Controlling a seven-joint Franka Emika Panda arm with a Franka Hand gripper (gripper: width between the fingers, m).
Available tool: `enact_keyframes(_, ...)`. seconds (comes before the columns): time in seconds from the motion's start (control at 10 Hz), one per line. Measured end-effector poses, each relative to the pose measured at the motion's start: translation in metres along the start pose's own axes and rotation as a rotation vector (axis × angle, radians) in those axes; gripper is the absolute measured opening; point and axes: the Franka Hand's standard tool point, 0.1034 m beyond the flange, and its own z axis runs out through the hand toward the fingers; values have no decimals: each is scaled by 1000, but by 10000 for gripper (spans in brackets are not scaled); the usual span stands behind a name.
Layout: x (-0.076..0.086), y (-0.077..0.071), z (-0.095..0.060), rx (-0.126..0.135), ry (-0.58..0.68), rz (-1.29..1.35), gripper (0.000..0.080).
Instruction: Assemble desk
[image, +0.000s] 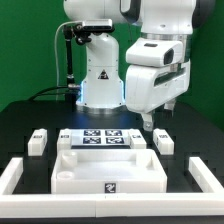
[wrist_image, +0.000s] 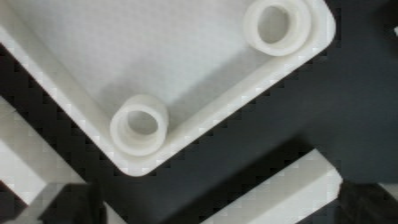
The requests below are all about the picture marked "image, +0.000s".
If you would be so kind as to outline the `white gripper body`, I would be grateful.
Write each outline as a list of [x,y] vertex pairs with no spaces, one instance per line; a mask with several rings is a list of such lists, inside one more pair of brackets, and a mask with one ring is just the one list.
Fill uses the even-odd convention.
[[190,62],[171,71],[170,66],[153,68],[131,65],[126,74],[125,101],[129,111],[147,114],[186,92]]

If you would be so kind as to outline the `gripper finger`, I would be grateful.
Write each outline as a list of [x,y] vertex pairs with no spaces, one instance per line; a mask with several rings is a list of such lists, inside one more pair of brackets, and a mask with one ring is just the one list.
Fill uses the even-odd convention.
[[152,130],[153,129],[153,116],[151,113],[142,114],[143,129]]
[[165,109],[165,110],[173,111],[174,108],[175,108],[175,104],[176,104],[176,100],[168,101],[168,102],[164,105],[164,109]]

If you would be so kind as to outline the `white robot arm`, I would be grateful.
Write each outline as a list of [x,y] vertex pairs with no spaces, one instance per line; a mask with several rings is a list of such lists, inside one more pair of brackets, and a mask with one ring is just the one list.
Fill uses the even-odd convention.
[[[87,51],[87,74],[77,105],[92,111],[121,106],[138,113],[143,128],[153,129],[153,112],[172,110],[190,82],[189,41],[212,13],[216,0],[64,0],[74,23],[71,36]],[[129,67],[118,75],[119,45],[114,25],[141,28],[126,51]]]

